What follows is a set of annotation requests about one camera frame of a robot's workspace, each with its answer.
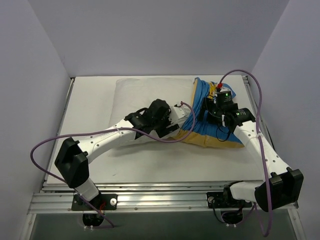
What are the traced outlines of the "blue Pikachu pillowcase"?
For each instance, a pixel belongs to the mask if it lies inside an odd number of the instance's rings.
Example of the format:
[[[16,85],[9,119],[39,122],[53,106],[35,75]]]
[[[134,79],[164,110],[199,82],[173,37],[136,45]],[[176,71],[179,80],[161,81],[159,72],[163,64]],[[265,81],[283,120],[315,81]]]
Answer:
[[[193,91],[191,95],[192,108],[195,116],[200,114],[203,98],[213,98],[217,84],[215,82],[207,82],[200,78],[195,78],[193,83]],[[232,133],[229,133],[227,127],[221,124],[210,124],[206,121],[197,120],[191,133],[188,133],[192,128],[193,115],[190,114],[184,122],[178,133],[173,136],[174,140],[184,138],[183,142],[193,144],[200,147],[209,148],[232,148],[240,149],[244,145]]]

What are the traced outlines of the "white pillow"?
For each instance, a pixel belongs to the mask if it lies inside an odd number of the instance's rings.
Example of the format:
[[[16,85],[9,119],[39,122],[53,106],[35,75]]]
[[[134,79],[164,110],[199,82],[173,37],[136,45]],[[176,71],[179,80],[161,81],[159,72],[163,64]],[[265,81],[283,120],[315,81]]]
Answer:
[[[112,111],[108,126],[111,127],[128,114],[148,108],[156,99],[169,106],[181,101],[191,105],[194,79],[192,78],[123,78],[116,82]]]

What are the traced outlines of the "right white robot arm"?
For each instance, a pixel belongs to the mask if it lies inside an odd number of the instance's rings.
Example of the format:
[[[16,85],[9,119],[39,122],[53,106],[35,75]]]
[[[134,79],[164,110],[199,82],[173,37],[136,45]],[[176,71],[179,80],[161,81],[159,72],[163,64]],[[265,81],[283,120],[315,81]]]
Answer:
[[[265,136],[248,108],[239,108],[229,90],[202,100],[199,121],[225,127],[227,135],[234,135],[243,144],[253,160],[262,167],[263,183],[236,181],[223,189],[222,200],[227,206],[239,201],[257,204],[269,212],[295,203],[300,195],[304,176],[285,163]]]

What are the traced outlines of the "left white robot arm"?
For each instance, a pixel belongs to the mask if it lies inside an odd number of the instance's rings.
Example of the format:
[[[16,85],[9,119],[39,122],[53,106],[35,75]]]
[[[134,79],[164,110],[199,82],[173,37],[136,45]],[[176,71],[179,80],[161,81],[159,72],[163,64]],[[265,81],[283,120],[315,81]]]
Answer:
[[[105,152],[120,145],[142,142],[151,135],[159,139],[170,138],[181,126],[187,113],[180,105],[169,106],[161,99],[149,107],[129,113],[106,132],[79,140],[66,138],[58,151],[55,166],[66,184],[82,197],[90,210],[100,206],[98,188],[90,179],[89,164]]]

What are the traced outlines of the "aluminium frame rail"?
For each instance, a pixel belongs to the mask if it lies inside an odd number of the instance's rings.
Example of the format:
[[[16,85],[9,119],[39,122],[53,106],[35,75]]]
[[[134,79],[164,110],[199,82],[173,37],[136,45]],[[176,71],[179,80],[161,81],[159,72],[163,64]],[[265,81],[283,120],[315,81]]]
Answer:
[[[190,78],[193,76],[97,76],[76,77],[67,95],[66,111],[63,115],[59,136],[55,136],[55,147],[51,165],[44,169],[49,186],[62,184],[70,188],[55,160],[65,139],[80,140],[107,131],[116,82],[126,78]],[[259,124],[259,112],[252,108],[243,77],[231,75],[227,84],[238,108],[247,108]],[[196,117],[191,105],[181,101],[190,109],[193,117],[190,134]],[[243,148],[202,147],[173,139],[181,127],[166,139],[147,135],[141,142],[132,142],[112,148],[89,164],[89,177],[101,194],[117,194],[117,208],[183,208],[207,203],[207,192],[223,192],[233,182],[264,182],[262,166]],[[93,210],[89,201],[83,199]]]

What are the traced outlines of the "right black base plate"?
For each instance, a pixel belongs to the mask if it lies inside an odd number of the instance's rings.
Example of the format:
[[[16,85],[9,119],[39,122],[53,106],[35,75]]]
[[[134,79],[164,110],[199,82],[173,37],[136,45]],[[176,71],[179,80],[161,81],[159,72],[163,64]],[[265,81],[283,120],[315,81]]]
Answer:
[[[236,201],[227,201],[225,200],[223,192],[207,192],[207,206],[209,209],[226,209],[226,208],[240,208],[241,202]]]

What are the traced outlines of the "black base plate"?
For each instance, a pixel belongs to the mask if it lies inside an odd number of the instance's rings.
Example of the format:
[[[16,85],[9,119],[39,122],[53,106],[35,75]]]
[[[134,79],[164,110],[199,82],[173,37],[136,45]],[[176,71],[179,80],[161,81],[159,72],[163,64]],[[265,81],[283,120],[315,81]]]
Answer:
[[[102,194],[99,193],[98,196],[93,198],[89,203],[94,206],[97,210],[105,211],[105,210],[116,210],[118,204],[118,195],[114,193]],[[72,205],[72,211],[90,211],[93,210],[91,206],[89,206],[79,194],[74,194]]]
[[[223,192],[207,192],[207,206],[209,209],[226,209],[226,208],[240,208],[241,202],[236,201],[227,201],[225,200]]]

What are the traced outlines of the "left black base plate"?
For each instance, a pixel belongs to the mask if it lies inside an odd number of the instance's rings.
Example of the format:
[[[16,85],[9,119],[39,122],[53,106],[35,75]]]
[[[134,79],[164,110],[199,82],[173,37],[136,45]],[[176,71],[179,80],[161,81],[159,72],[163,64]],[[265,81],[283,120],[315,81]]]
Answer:
[[[93,198],[89,203],[94,206],[97,210],[105,211],[105,210],[116,210],[118,204],[118,195],[114,193],[102,194],[99,193],[98,196]],[[72,205],[72,211],[90,211],[93,210],[91,206],[89,206],[79,194],[74,194]]]

